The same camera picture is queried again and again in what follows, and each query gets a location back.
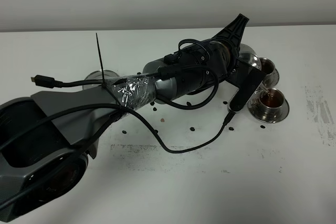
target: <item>black cylindrical motor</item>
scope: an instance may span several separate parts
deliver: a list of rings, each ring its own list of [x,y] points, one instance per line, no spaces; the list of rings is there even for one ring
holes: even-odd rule
[[[205,65],[211,67],[219,77],[224,79],[227,69],[233,61],[227,47],[217,40],[199,42],[204,45],[205,51],[199,45],[191,45],[167,55],[164,58],[149,62],[143,69],[144,73],[153,73],[160,67],[179,64],[181,67],[188,65]],[[156,82],[156,92],[170,100],[174,100],[195,90],[201,90],[213,85],[212,76],[203,70],[190,70],[181,72],[176,77],[159,80]]]

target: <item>coffee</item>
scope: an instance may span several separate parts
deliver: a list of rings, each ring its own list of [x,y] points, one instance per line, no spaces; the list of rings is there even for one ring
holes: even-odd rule
[[[268,96],[267,94],[265,94],[262,97],[260,97],[260,100],[265,106],[270,108],[277,108],[282,105],[281,99],[279,99],[274,95]]]
[[[274,68],[269,62],[261,62],[261,70],[265,74],[270,74],[273,72]]]

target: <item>silver duct tape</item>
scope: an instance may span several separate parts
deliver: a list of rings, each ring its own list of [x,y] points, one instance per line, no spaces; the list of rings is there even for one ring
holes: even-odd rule
[[[121,105],[137,110],[156,98],[156,79],[145,75],[106,79],[107,88]]]

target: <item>table stain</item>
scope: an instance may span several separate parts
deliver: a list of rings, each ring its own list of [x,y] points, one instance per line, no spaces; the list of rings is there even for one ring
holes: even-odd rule
[[[307,120],[317,125],[322,143],[336,145],[336,128],[328,102],[323,97],[321,86],[305,86],[307,100]]]
[[[210,147],[183,154],[167,153],[159,145],[109,144],[109,154],[100,162],[92,162],[92,170],[130,170],[144,172],[221,173],[221,168],[207,168],[207,159],[212,156]],[[184,150],[193,146],[169,146]]]

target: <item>black cable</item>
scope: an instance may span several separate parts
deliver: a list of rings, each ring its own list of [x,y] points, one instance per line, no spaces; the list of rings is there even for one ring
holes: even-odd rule
[[[223,132],[224,127],[231,121],[231,119],[233,118],[233,116],[235,115],[234,112],[229,111],[229,113],[226,115],[223,125],[220,128],[219,132],[209,141],[198,145],[196,147],[192,147],[192,148],[188,148],[185,150],[171,150],[168,147],[166,147],[166,145],[163,143],[163,141],[161,140],[161,138],[159,137],[159,135],[157,134],[157,132],[155,131],[155,129],[149,124],[149,122],[143,118],[140,114],[138,114],[137,112],[135,112],[132,109],[126,108],[126,107],[122,107],[122,106],[118,106],[115,104],[106,104],[106,103],[102,103],[102,104],[91,104],[91,105],[84,105],[84,106],[79,106],[76,108],[72,108],[72,109],[68,109],[65,111],[61,111],[59,113],[56,113],[54,115],[48,116],[44,119],[42,119],[41,121],[35,123],[34,125],[32,125],[31,127],[29,127],[27,130],[17,134],[16,136],[12,137],[10,140],[8,140],[7,142],[13,142],[16,139],[18,139],[19,137],[23,136],[24,134],[28,133],[29,131],[35,129],[36,127],[39,127],[40,125],[52,121],[55,118],[59,118],[61,116],[64,116],[66,114],[70,114],[70,113],[74,113],[76,111],[81,111],[81,110],[87,110],[87,109],[98,109],[98,108],[109,108],[109,109],[117,109],[117,110],[121,110],[124,112],[129,112],[130,114],[134,115],[136,118],[138,118],[143,124],[145,124],[145,126],[151,131],[151,133],[155,136],[155,138],[157,139],[157,141],[159,142],[159,144],[163,147],[163,149],[169,153],[185,153],[185,152],[190,152],[190,151],[194,151],[196,149],[202,148],[210,143],[212,143],[213,141],[215,141],[220,134]],[[53,176],[55,176],[57,173],[59,173],[60,171],[62,171],[62,169],[67,166],[68,164],[71,164],[72,162],[74,162],[83,152],[85,152],[102,134],[103,132],[111,125],[111,123],[113,123],[114,120],[113,119],[109,119],[107,120],[103,126],[97,130],[97,132],[88,140],[88,142],[83,145],[80,149],[76,150],[75,152],[73,152],[69,157],[67,157],[61,164],[59,164],[56,168],[54,168],[51,172],[49,172],[47,175],[45,175],[44,177],[40,178],[38,181],[34,182],[32,185],[28,186],[27,188],[23,189],[22,191],[20,191],[19,193],[11,196],[9,199],[3,201],[0,204],[0,211],[3,210],[4,208],[8,207],[10,204],[13,204],[15,201],[25,197],[28,193],[30,193],[31,191],[37,189],[38,187],[42,186],[44,183],[46,183],[49,179],[51,179]]]
[[[65,116],[65,115],[68,115],[68,114],[71,114],[71,113],[75,113],[75,112],[82,111],[82,110],[90,110],[90,109],[115,109],[115,110],[118,110],[118,111],[122,111],[122,112],[125,112],[125,113],[130,113],[130,114],[134,115],[136,118],[138,118],[150,130],[150,132],[155,136],[155,138],[157,139],[159,144],[162,146],[162,148],[169,153],[184,153],[184,152],[193,151],[195,149],[203,147],[203,145],[199,145],[199,146],[196,146],[196,147],[193,147],[193,148],[180,150],[180,151],[171,150],[163,143],[163,141],[161,140],[159,135],[156,133],[155,129],[151,126],[151,124],[145,118],[143,118],[139,113],[137,113],[136,111],[134,111],[132,109],[129,109],[127,107],[124,107],[124,106],[116,105],[116,104],[97,103],[97,104],[88,104],[88,105],[74,107],[74,108],[71,108],[71,109],[60,111],[60,112],[58,112],[54,115],[50,115],[46,118],[43,118],[42,120],[36,122],[35,124],[32,124],[26,130],[16,134],[15,136],[13,136],[9,140],[7,140],[5,143],[0,145],[0,152],[5,147],[7,147],[9,144],[14,142],[18,138],[22,137],[23,135],[27,134],[28,132],[34,130],[35,128],[41,126],[42,124],[45,124],[47,122],[50,122],[52,120],[55,120],[57,118],[60,118],[62,116]]]
[[[160,73],[158,73],[158,72],[155,72],[155,73],[148,73],[148,74],[146,74],[146,76],[147,77],[160,77]]]
[[[219,87],[219,79],[218,76],[216,74],[216,72],[208,67],[208,66],[204,66],[204,65],[191,65],[191,66],[185,66],[185,67],[181,67],[181,70],[206,70],[208,71],[214,78],[215,84],[214,84],[214,88],[212,89],[210,95],[201,103],[196,104],[196,105],[191,105],[191,106],[185,106],[185,105],[181,105],[175,102],[172,102],[171,100],[169,100],[168,98],[163,97],[162,95],[157,94],[156,98],[170,106],[173,106],[175,108],[181,109],[181,110],[195,110],[195,109],[199,109],[201,107],[203,107],[204,105],[208,104],[212,98],[215,96],[218,87]]]
[[[190,43],[190,44],[195,44],[195,45],[198,45],[199,47],[201,47],[207,54],[208,54],[208,59],[205,60],[205,61],[208,61],[210,60],[211,56],[212,56],[212,52],[211,50],[208,48],[207,45],[205,45],[203,42],[199,41],[199,40],[196,40],[196,39],[183,39],[179,42],[179,53],[178,53],[178,56],[180,57],[181,56],[181,46],[183,44],[186,44],[186,43]]]
[[[32,185],[24,188],[22,191],[16,193],[15,195],[11,196],[9,199],[3,201],[0,204],[0,211],[4,208],[8,207],[9,205],[13,204],[17,200],[25,197],[27,194],[29,194],[31,191],[36,190],[40,186],[42,186],[44,183],[48,182],[52,177],[57,175],[62,169],[74,162],[76,159],[79,158],[79,156],[84,153],[102,134],[103,132],[113,123],[113,119],[108,119],[106,123],[103,124],[103,126],[97,130],[97,132],[89,139],[89,141],[83,145],[81,148],[73,152],[69,157],[65,158],[64,161],[59,164],[56,168],[51,170],[48,174],[34,182]]]
[[[70,88],[84,85],[92,84],[103,84],[103,80],[83,80],[83,81],[73,81],[73,82],[61,82],[56,88]]]

